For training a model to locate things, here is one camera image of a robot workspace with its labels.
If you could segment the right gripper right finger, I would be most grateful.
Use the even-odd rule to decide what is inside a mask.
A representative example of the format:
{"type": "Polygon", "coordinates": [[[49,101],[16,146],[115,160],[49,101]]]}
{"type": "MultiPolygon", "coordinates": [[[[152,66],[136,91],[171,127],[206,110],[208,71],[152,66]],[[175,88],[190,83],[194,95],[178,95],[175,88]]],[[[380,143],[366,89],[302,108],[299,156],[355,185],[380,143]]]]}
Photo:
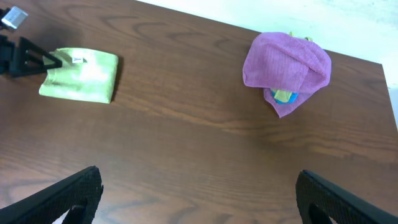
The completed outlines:
{"type": "Polygon", "coordinates": [[[303,224],[397,224],[396,216],[309,170],[299,173],[295,191],[303,224]]]}

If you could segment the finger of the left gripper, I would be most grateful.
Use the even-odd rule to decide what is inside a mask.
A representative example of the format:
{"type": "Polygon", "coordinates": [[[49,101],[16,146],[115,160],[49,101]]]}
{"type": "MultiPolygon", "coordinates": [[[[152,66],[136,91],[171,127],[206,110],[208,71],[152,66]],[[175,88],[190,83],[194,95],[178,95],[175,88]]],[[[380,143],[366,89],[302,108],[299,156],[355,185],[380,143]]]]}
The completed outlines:
{"type": "Polygon", "coordinates": [[[60,68],[62,61],[41,49],[28,39],[21,37],[19,44],[12,50],[9,61],[11,77],[25,77],[45,73],[47,70],[60,68]]]}

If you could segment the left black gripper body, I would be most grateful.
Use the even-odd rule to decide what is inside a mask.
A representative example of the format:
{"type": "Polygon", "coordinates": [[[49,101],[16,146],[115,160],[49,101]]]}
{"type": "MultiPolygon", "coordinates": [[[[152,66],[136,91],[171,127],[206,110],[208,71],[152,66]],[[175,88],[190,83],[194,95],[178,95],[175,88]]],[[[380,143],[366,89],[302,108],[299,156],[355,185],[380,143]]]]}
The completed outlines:
{"type": "Polygon", "coordinates": [[[15,43],[8,40],[5,35],[1,35],[1,74],[13,74],[11,63],[14,59],[15,43]]]}

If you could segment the green microfiber cloth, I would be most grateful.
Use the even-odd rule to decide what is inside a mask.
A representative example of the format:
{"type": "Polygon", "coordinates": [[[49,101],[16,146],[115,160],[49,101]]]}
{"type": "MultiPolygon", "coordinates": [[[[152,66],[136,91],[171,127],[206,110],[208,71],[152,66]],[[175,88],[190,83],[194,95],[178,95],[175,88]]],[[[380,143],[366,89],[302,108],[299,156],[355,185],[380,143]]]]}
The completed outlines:
{"type": "Polygon", "coordinates": [[[59,48],[50,53],[62,62],[47,70],[39,94],[95,103],[111,102],[119,58],[115,54],[84,48],[59,48]]]}

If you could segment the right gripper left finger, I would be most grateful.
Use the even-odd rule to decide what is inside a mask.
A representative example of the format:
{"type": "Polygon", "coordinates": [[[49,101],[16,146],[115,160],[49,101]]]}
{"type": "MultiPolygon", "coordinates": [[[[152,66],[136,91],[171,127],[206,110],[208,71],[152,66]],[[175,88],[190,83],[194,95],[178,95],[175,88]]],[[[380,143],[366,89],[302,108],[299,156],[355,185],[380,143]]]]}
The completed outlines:
{"type": "Polygon", "coordinates": [[[1,223],[91,224],[103,193],[100,171],[90,166],[46,189],[1,209],[1,223]]]}

